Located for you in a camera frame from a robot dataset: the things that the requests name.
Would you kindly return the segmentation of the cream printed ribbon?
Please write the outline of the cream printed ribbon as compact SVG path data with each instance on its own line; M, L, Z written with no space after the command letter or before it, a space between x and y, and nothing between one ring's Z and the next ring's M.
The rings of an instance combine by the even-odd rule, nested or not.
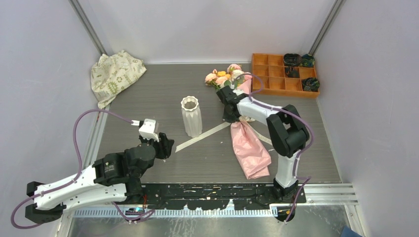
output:
M193 145L193 144L195 144L195 143L197 143L197 142L199 142L199 141L201 141L201 140L203 140L203 139L205 139L205 138L207 138L207 137L209 137L209 136L211 136L211 135L213 135L213 134L215 134L215 133L217 133L217 132L219 132L219 131L221 131L225 128L227 128L227 127L230 127L230 125L231 125L230 123L223 122L223 123L211 128L211 129L209 129L208 131L202 133L201 135L199 135L197 137L194 137L194 138L191 138L190 140L188 140L186 142L183 142L180 145L176 146L175 152L177 153L177 152L179 152L179 151L181 151L181 150L183 150L183 149L185 149L185 148L187 148L187 147L189 147L189 146L191 146L191 145ZM253 127L251 127L251 129L253 130L253 132L255 133L255 135L257 136L257 138L260 141L272 146L271 139L263 136L262 134L257 132Z

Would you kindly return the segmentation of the pink flower bouquet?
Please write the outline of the pink flower bouquet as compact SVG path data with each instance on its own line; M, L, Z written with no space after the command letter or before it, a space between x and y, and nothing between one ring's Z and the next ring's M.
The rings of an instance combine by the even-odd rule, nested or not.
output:
M225 86L230 87L234 81L242 83L252 79L252 76L244 73L240 65L231 64L226 71L214 69L205 77L205 84L219 90ZM255 120L241 116L238 122L230 125L233 151L248 180L269 176L268 165L271 164L269 152L249 125L252 121Z

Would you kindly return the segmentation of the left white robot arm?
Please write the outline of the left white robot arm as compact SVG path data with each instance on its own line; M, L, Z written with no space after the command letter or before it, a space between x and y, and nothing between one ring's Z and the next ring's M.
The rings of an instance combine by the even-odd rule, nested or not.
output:
M110 153L73 175L50 184L30 182L27 195L34 201L25 208L25 217L36 224L59 219L72 209L114 202L137 204L144 201L141 177L156 159L170 157L174 140L165 133L158 141L140 138L140 144Z

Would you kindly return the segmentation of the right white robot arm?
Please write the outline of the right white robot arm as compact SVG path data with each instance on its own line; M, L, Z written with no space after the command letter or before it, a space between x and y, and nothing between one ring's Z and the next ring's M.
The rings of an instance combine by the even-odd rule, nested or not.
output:
M236 122L250 117L267 126L274 150L278 153L278 170L273 181L277 201L288 202L298 187L299 156L310 138L306 123L293 105L273 106L254 99L238 89L226 86L216 92L224 105L223 119Z

